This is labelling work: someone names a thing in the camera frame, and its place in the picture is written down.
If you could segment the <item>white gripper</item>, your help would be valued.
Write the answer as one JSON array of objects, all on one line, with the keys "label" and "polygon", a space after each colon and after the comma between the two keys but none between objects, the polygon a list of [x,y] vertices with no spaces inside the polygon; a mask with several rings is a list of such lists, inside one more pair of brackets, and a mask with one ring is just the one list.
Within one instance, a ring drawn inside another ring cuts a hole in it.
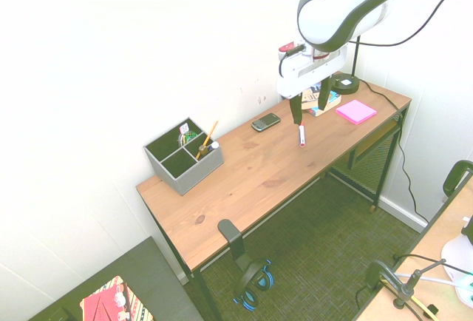
[{"label": "white gripper", "polygon": [[279,67],[276,91],[284,98],[290,98],[293,122],[302,124],[302,92],[321,82],[318,105],[325,110],[332,89],[331,75],[339,71],[347,60],[347,45],[323,53],[307,42],[292,41],[278,50]]}]

